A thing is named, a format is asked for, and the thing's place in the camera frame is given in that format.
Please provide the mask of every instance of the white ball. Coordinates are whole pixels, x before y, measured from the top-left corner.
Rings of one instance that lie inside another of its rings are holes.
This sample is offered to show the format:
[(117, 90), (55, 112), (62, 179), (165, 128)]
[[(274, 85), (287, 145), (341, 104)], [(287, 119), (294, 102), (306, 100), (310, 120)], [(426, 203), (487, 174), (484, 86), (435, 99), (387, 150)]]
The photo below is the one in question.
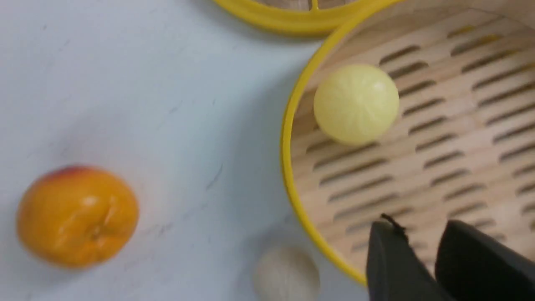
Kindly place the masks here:
[(319, 271), (302, 250), (276, 247), (258, 262), (253, 284), (260, 301), (314, 301), (319, 294)]

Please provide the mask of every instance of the yellow ball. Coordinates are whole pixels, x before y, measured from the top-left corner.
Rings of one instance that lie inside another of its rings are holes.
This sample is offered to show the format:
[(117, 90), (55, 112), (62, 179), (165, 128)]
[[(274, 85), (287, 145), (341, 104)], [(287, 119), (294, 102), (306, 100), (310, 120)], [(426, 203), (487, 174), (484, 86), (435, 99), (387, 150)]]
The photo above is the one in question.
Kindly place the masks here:
[(342, 67), (319, 85), (314, 115), (320, 129), (343, 144), (377, 140), (392, 125), (399, 110), (394, 81), (371, 65)]

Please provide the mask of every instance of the bamboo steamer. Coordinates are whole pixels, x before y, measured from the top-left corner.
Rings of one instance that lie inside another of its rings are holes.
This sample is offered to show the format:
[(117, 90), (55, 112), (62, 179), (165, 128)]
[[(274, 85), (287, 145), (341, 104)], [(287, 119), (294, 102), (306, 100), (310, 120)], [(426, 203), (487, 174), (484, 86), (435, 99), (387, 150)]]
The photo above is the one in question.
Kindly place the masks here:
[[(430, 271), (448, 219), (535, 260), (535, 2), (358, 5), (301, 74), (282, 126), (284, 180), (308, 234), (364, 284), (381, 213), (408, 228)], [(312, 112), (322, 79), (355, 63), (380, 67), (400, 91), (396, 122), (363, 147), (330, 140)]]

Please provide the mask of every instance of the yellow rim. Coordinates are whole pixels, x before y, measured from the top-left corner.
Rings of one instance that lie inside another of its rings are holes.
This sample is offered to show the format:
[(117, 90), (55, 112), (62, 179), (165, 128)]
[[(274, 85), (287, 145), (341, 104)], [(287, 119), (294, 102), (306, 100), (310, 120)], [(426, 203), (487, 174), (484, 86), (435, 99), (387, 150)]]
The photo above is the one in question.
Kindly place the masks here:
[(334, 33), (332, 33), (325, 43), (318, 49), (318, 51), (313, 55), (312, 59), (305, 67), (301, 76), (297, 80), (297, 84), (294, 87), (294, 90), (288, 101), (286, 107), (286, 112), (284, 115), (284, 120), (282, 122), (282, 135), (281, 135), (281, 161), (282, 161), (282, 173), (284, 176), (284, 182), (286, 185), (286, 190), (290, 198), (290, 202), (295, 210), (295, 213), (301, 224), (303, 225), (305, 231), (312, 238), (314, 243), (318, 248), (325, 254), (325, 256), (330, 259), (338, 268), (347, 273), (350, 277), (358, 281), (359, 283), (366, 285), (366, 277), (362, 271), (359, 271), (349, 265), (337, 252), (332, 249), (329, 244), (323, 239), (323, 236), (316, 229), (314, 224), (309, 220), (307, 212), (304, 210), (301, 200), (299, 199), (299, 194), (295, 188), (294, 176), (292, 171), (292, 156), (290, 152), (291, 147), (291, 136), (292, 136), (292, 124), (299, 105), (299, 101), (304, 93), (305, 87), (318, 68), (320, 63), (326, 58), (326, 56), (331, 52), (331, 50), (338, 45), (338, 43), (347, 35), (353, 28), (362, 23), (364, 20), (368, 19), (373, 14), (377, 13), (384, 8), (400, 2), (402, 0), (360, 0), (359, 11), (354, 14), (354, 17), (351, 21), (345, 23), (339, 27)]
[(318, 8), (318, 1), (312, 0), (310, 11), (284, 10), (263, 5), (253, 0), (214, 0), (219, 6), (236, 17), (269, 31), (289, 35), (325, 35), (352, 18), (370, 3), (355, 1), (332, 9)]

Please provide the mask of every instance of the marble surface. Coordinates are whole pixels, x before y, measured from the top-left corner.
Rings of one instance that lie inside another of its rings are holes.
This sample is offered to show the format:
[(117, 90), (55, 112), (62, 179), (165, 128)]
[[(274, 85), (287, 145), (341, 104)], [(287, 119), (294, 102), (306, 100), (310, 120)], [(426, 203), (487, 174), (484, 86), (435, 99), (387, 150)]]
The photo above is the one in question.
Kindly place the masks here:
[[(367, 300), (327, 262), (288, 205), (279, 133), (320, 41), (279, 37), (209, 0), (0, 2), (0, 300), (256, 300), (267, 247), (309, 250), (320, 300)], [(69, 163), (123, 176), (135, 236), (83, 273), (29, 256), (18, 200)]]

